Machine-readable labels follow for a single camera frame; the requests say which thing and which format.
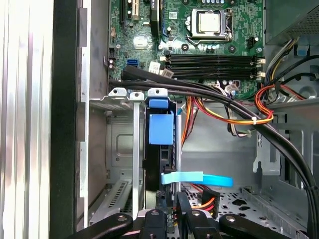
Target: screw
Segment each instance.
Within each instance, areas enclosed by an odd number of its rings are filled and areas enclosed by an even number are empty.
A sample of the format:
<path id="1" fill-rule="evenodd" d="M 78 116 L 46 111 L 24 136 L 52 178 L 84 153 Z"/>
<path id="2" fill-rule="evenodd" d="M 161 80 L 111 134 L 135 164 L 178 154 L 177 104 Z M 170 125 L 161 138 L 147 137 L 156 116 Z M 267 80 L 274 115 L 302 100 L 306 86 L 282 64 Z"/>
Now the screw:
<path id="1" fill-rule="evenodd" d="M 118 221 L 125 221 L 127 218 L 126 217 L 123 217 L 123 216 L 119 216 L 119 218 L 118 218 Z"/>
<path id="2" fill-rule="evenodd" d="M 151 214 L 152 214 L 153 216 L 157 216 L 157 215 L 159 215 L 160 213 L 157 212 L 157 211 L 152 211 Z"/>
<path id="3" fill-rule="evenodd" d="M 195 215 L 195 216 L 199 216 L 199 211 L 195 211 L 195 210 L 194 210 L 194 211 L 192 211 L 191 213 L 192 213 L 193 215 Z"/>
<path id="4" fill-rule="evenodd" d="M 230 222 L 234 222 L 234 221 L 236 221 L 236 219 L 234 218 L 234 217 L 232 217 L 232 216 L 226 216 L 226 219 L 228 220 L 228 221 L 230 221 Z"/>

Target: ram slot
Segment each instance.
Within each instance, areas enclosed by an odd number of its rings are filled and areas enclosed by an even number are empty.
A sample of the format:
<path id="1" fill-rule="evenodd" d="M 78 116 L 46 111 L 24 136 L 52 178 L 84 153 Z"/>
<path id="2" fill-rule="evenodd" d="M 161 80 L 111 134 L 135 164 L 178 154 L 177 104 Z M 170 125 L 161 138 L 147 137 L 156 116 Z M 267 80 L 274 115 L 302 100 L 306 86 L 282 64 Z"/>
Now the ram slot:
<path id="1" fill-rule="evenodd" d="M 169 57 L 170 65 L 180 66 L 238 66 L 252 67 L 255 65 L 252 57 L 246 56 L 207 56 L 207 55 L 171 55 Z"/>
<path id="2" fill-rule="evenodd" d="M 132 4 L 132 18 L 133 21 L 138 21 L 139 20 L 139 0 L 133 0 Z"/>
<path id="3" fill-rule="evenodd" d="M 254 69 L 210 68 L 210 67 L 171 67 L 174 77 L 179 80 L 206 79 L 249 80 L 256 77 Z"/>

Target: chip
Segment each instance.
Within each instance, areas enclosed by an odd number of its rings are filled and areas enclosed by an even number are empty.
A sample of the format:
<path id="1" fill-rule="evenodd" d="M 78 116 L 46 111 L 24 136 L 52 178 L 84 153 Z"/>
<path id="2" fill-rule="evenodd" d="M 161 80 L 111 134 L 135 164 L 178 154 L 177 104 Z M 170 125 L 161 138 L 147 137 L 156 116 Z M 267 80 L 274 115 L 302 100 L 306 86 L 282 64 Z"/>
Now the chip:
<path id="1" fill-rule="evenodd" d="M 199 32 L 220 32 L 220 15 L 202 13 L 199 15 Z"/>

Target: yellow wire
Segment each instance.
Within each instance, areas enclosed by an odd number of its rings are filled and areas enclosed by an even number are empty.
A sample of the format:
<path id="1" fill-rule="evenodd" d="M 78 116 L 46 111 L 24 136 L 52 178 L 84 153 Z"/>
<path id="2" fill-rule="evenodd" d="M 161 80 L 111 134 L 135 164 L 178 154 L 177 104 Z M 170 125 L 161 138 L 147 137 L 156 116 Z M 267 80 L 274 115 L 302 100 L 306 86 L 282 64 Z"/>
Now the yellow wire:
<path id="1" fill-rule="evenodd" d="M 298 41 L 298 39 L 294 40 L 294 41 L 289 45 L 288 49 L 291 49 L 297 41 Z M 273 81 L 273 80 L 274 80 L 275 72 L 276 72 L 278 66 L 280 65 L 280 63 L 282 62 L 282 60 L 283 60 L 283 59 L 281 58 L 281 59 L 277 62 L 277 64 L 275 65 L 274 70 L 273 70 L 273 72 L 272 72 L 272 74 L 271 74 L 270 81 Z"/>
<path id="2" fill-rule="evenodd" d="M 230 119 L 227 119 L 217 113 L 215 113 L 214 111 L 210 110 L 209 108 L 207 108 L 203 102 L 201 101 L 201 99 L 199 99 L 199 102 L 200 104 L 208 111 L 210 112 L 212 115 L 215 115 L 219 118 L 222 118 L 222 119 L 225 119 L 227 121 L 230 121 L 231 124 L 239 124 L 239 125 L 253 125 L 255 122 L 254 121 L 240 121 L 240 120 L 230 120 Z M 271 122 L 272 120 L 274 119 L 274 116 L 272 115 L 270 119 L 260 119 L 260 120 L 257 120 L 256 121 L 256 124 L 264 124 L 264 123 L 269 123 Z"/>

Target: blue plastic tab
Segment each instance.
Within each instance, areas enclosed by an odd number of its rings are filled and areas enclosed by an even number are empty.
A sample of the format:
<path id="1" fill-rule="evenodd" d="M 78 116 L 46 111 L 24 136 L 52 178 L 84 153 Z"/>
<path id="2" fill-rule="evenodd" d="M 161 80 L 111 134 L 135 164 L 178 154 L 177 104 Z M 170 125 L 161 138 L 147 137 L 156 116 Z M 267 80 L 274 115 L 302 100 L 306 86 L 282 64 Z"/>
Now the blue plastic tab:
<path id="1" fill-rule="evenodd" d="M 216 176 L 204 174 L 203 181 L 194 181 L 194 184 L 203 184 L 209 186 L 219 186 L 219 187 L 233 187 L 234 180 L 230 177 Z"/>
<path id="2" fill-rule="evenodd" d="M 150 114 L 149 144 L 173 145 L 174 140 L 174 115 Z"/>
<path id="3" fill-rule="evenodd" d="M 150 108 L 162 108 L 168 109 L 168 99 L 167 98 L 152 98 L 149 100 Z"/>
<path id="4" fill-rule="evenodd" d="M 193 182 L 193 181 L 203 181 L 203 172 L 173 172 L 168 174 L 161 174 L 161 183 L 170 184 L 178 182 Z"/>

